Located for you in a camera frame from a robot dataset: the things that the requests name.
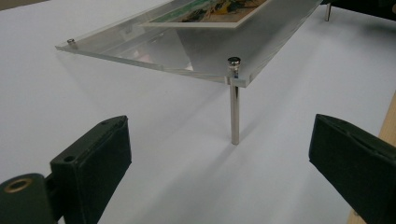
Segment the metal rod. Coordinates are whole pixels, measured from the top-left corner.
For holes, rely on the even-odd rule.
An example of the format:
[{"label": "metal rod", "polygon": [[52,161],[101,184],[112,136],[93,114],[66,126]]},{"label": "metal rod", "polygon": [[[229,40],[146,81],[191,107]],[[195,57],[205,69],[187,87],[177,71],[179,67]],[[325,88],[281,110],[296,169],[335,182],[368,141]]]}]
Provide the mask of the metal rod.
[{"label": "metal rod", "polygon": [[232,143],[239,144],[239,87],[233,84],[233,80],[238,78],[239,65],[241,59],[232,57],[228,59],[230,70],[230,98],[231,98],[231,135]]},{"label": "metal rod", "polygon": [[326,8],[326,16],[324,18],[325,21],[329,21],[330,19],[330,12],[332,11],[332,4],[328,3]]}]

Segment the silver metal post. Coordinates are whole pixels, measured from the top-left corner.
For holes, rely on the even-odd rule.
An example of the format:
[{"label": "silver metal post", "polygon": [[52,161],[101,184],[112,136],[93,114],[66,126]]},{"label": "silver metal post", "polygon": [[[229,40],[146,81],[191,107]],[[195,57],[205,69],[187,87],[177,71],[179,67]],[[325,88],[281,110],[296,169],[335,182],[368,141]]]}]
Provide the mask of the silver metal post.
[{"label": "silver metal post", "polygon": [[231,97],[231,135],[232,143],[239,144],[239,87],[233,84],[233,80],[238,78],[241,59],[232,57],[228,59],[230,70],[230,97]]},{"label": "silver metal post", "polygon": [[329,21],[330,19],[330,12],[332,11],[332,4],[328,3],[326,7],[326,16],[324,18],[325,21]]}]

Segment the artwork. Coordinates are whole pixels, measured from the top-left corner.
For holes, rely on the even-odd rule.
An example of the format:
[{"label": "artwork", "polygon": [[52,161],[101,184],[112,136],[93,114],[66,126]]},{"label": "artwork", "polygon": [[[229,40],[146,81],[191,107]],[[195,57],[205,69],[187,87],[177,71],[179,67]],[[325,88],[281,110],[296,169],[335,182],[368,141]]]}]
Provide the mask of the artwork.
[{"label": "artwork", "polygon": [[144,26],[236,28],[269,0],[195,0]]}]

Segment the screw hole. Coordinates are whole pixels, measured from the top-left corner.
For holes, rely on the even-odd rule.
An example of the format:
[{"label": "screw hole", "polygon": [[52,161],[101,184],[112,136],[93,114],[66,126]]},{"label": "screw hole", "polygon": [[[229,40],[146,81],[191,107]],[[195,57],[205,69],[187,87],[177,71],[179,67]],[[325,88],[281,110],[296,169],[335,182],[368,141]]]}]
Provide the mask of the screw hole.
[{"label": "screw hole", "polygon": [[33,180],[30,178],[18,179],[9,183],[4,189],[4,191],[6,193],[15,193],[23,189],[26,189],[29,185],[32,184],[32,182]]},{"label": "screw hole", "polygon": [[68,156],[68,157],[64,158],[64,161],[65,162],[70,162],[70,161],[73,161],[75,158],[76,157],[74,157],[74,156]]}]

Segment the transparent acrylic board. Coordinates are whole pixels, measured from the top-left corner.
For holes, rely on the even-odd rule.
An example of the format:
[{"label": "transparent acrylic board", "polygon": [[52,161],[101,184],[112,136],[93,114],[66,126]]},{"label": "transparent acrylic board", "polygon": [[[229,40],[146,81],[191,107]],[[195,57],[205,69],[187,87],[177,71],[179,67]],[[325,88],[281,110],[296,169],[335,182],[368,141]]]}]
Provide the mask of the transparent acrylic board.
[{"label": "transparent acrylic board", "polygon": [[143,25],[190,1],[174,0],[56,48],[227,84],[230,83],[227,59],[239,57],[241,69],[233,84],[245,88],[321,2],[267,0],[264,7],[237,28]]}]

